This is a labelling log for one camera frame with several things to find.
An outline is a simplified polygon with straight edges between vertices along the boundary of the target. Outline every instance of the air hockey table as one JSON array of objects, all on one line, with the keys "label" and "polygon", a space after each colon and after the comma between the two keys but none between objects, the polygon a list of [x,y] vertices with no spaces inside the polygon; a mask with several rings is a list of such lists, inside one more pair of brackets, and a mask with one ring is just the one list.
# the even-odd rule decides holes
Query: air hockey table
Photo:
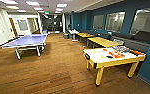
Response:
[{"label": "air hockey table", "polygon": [[113,48],[97,48],[84,49],[84,56],[87,59],[87,70],[90,70],[90,65],[98,70],[96,77],[96,86],[101,83],[103,70],[105,67],[132,63],[132,67],[128,73],[128,78],[131,78],[139,64],[139,61],[144,61],[146,54],[138,51],[120,52]]},{"label": "air hockey table", "polygon": [[21,58],[21,53],[24,50],[36,49],[38,56],[40,56],[40,50],[44,50],[45,40],[47,38],[47,34],[32,34],[25,35],[18,39],[15,39],[7,44],[1,46],[4,48],[14,48],[17,54],[18,59]]}]

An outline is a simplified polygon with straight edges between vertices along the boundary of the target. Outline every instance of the ceiling panel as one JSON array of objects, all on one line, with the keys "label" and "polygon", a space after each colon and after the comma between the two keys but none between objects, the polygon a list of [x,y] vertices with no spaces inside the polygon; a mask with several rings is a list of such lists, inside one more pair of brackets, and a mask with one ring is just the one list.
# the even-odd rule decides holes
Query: ceiling panel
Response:
[{"label": "ceiling panel", "polygon": [[[15,0],[18,2],[18,6],[20,9],[25,9],[27,13],[38,13],[34,10],[34,6],[29,6],[26,4],[27,0]],[[50,14],[54,14],[56,9],[56,5],[58,3],[66,3],[68,6],[63,8],[62,13],[70,13],[71,11],[82,12],[85,10],[93,10],[96,8],[100,8],[106,5],[114,4],[124,0],[28,0],[28,1],[38,1],[40,3],[40,7],[43,8],[44,11],[49,11]],[[6,8],[7,4],[0,2],[0,8],[6,9],[8,12],[17,12],[15,9]]]}]

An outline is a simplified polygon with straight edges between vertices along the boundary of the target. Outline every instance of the window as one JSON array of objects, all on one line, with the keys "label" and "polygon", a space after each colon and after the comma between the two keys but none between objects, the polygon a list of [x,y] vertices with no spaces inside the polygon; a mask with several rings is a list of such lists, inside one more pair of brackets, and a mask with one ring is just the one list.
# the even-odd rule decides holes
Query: window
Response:
[{"label": "window", "polygon": [[139,31],[150,32],[150,8],[137,10],[130,34],[137,34]]},{"label": "window", "polygon": [[93,29],[102,29],[103,15],[94,16]]},{"label": "window", "polygon": [[105,30],[121,32],[124,16],[125,16],[125,12],[108,14]]},{"label": "window", "polygon": [[26,20],[17,20],[20,30],[28,30]]}]

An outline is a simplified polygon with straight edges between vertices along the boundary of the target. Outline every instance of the red object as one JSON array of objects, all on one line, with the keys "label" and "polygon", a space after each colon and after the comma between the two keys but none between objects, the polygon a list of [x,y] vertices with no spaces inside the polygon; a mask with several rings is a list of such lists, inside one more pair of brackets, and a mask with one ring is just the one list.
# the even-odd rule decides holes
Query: red object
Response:
[{"label": "red object", "polygon": [[134,52],[134,53],[136,53],[136,54],[138,54],[138,55],[143,55],[142,53],[140,53],[140,52],[138,52],[138,51],[132,51],[132,52]]},{"label": "red object", "polygon": [[112,56],[115,57],[115,58],[125,57],[124,54],[119,53],[119,52],[116,52],[116,51],[115,51],[115,52],[109,52],[109,54],[112,55]]},{"label": "red object", "polygon": [[103,51],[107,51],[107,49],[103,49]]}]

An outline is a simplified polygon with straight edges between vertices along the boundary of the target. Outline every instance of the ceiling light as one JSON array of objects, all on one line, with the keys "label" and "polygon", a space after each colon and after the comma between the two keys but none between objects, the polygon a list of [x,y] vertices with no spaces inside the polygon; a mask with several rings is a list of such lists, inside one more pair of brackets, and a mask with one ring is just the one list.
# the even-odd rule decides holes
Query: ceiling light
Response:
[{"label": "ceiling light", "polygon": [[6,6],[6,7],[11,9],[19,9],[17,6]]},{"label": "ceiling light", "polygon": [[40,12],[40,13],[44,13],[45,11],[38,11],[38,12]]},{"label": "ceiling light", "polygon": [[56,8],[55,10],[56,11],[63,11],[63,9],[61,9],[61,8]]},{"label": "ceiling light", "polygon": [[16,1],[14,0],[0,0],[1,2],[3,3],[6,3],[6,4],[18,4]]},{"label": "ceiling light", "polygon": [[55,13],[61,13],[60,11],[55,11]]},{"label": "ceiling light", "polygon": [[42,8],[40,8],[40,7],[36,7],[36,8],[34,8],[35,10],[43,10]]},{"label": "ceiling light", "polygon": [[57,7],[67,7],[67,4],[57,4]]},{"label": "ceiling light", "polygon": [[26,12],[25,10],[17,10],[18,12]]},{"label": "ceiling light", "polygon": [[38,2],[26,1],[28,5],[39,6]]}]

